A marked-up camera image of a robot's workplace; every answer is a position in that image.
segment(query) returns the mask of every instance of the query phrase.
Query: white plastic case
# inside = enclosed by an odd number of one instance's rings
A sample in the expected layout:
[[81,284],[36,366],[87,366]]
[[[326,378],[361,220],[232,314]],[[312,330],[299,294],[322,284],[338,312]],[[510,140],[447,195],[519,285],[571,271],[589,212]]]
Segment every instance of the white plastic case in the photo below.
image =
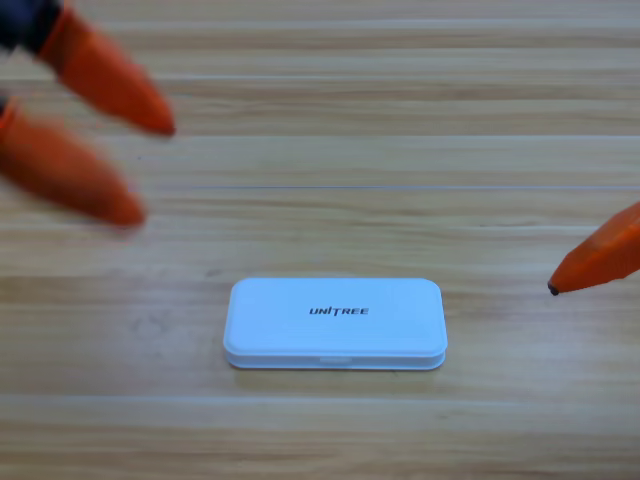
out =
[[440,289],[421,278],[248,278],[224,335],[238,368],[430,370],[447,346]]

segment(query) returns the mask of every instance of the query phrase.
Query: unitree logo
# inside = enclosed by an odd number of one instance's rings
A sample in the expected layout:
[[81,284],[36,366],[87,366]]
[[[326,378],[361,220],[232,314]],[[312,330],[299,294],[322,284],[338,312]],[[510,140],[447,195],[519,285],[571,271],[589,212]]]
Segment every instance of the unitree logo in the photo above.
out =
[[337,317],[338,315],[369,315],[368,308],[312,308],[309,310],[309,315],[332,315]]

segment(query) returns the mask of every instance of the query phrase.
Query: orange fingertip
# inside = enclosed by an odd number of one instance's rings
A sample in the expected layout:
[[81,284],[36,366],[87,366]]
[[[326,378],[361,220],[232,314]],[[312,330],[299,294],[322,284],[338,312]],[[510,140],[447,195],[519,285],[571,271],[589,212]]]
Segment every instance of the orange fingertip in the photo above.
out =
[[15,105],[0,129],[0,175],[30,195],[115,227],[145,222],[141,202],[97,152]]
[[548,282],[552,295],[621,280],[640,270],[640,203],[611,217],[571,251]]
[[171,107],[145,70],[69,6],[63,7],[37,57],[98,111],[148,133],[175,134]]

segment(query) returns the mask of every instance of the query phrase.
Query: orange robotic finger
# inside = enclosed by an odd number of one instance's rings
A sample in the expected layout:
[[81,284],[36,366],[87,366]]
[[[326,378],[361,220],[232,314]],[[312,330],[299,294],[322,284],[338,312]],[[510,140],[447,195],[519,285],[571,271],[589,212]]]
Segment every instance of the orange robotic finger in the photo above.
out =
[[0,117],[0,176],[31,195],[115,227],[139,227],[144,208],[96,152],[14,102]]
[[70,6],[47,0],[22,44],[96,110],[148,133],[175,133],[170,106],[146,72]]
[[640,202],[618,212],[571,251],[548,282],[553,295],[602,285],[640,270]]

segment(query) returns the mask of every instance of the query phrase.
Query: wood grain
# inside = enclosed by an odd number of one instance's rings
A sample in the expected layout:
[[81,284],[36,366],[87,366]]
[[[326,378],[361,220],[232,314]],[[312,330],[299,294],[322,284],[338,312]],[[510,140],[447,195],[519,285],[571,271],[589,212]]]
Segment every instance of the wood grain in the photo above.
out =
[[[76,4],[180,134],[0,69],[151,213],[120,236],[0,192],[1,479],[640,478],[640,277],[546,288],[640,197],[640,3]],[[230,290],[264,275],[430,278],[447,360],[233,369]]]

